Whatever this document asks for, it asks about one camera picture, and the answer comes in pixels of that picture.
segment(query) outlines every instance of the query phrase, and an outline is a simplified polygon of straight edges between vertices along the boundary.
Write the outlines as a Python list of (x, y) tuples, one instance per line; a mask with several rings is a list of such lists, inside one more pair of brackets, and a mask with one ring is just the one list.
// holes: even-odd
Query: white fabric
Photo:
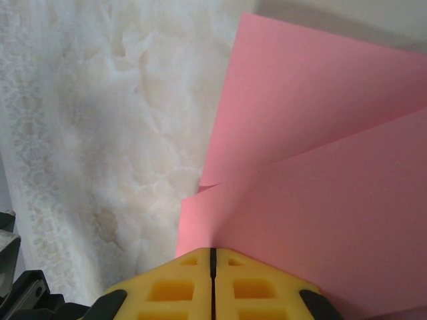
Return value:
[(424, 0), (0, 0), (0, 152), (53, 292), (173, 257), (242, 11), (427, 52)]

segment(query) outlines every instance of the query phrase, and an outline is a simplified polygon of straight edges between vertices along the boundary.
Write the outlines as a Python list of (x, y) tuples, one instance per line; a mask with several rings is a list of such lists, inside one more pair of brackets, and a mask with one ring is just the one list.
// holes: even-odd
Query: pink paper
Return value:
[(314, 282), (346, 319), (427, 305), (427, 109), (183, 202), (177, 254), (235, 249)]
[(427, 57), (244, 14), (201, 189), (427, 104)]

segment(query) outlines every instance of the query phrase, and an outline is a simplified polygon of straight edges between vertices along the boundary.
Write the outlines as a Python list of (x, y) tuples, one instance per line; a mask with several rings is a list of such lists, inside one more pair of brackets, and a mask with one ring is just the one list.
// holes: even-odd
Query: pink paper sheet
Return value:
[(318, 284), (346, 319), (427, 305), (427, 109), (183, 201), (177, 254), (235, 249)]
[(244, 14), (201, 189), (427, 104), (427, 56)]

